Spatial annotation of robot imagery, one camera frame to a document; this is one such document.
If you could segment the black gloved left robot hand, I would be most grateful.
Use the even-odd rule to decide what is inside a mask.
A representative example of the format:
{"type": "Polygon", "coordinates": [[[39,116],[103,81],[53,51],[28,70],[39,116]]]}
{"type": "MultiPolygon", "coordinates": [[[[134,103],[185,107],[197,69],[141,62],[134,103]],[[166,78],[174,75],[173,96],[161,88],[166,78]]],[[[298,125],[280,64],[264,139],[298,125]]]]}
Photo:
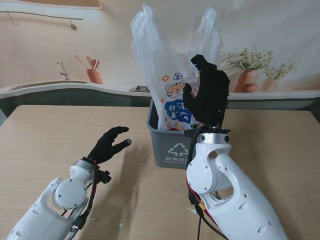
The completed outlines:
{"type": "Polygon", "coordinates": [[[118,154],[129,145],[131,145],[132,140],[126,139],[120,143],[113,145],[118,135],[126,133],[129,128],[126,126],[117,126],[108,130],[103,136],[97,141],[94,148],[91,150],[88,159],[92,159],[97,165],[102,164],[110,160],[114,155],[118,154]]]}

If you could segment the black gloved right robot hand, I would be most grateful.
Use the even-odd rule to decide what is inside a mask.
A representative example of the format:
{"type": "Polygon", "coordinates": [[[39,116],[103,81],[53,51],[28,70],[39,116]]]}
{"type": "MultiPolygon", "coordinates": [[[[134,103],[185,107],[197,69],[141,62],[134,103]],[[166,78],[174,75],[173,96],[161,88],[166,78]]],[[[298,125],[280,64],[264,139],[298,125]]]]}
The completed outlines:
{"type": "Polygon", "coordinates": [[[228,103],[230,80],[227,74],[213,63],[207,62],[203,55],[197,54],[191,62],[199,71],[199,88],[196,96],[192,87],[183,88],[183,105],[200,123],[221,126],[228,103]]]}

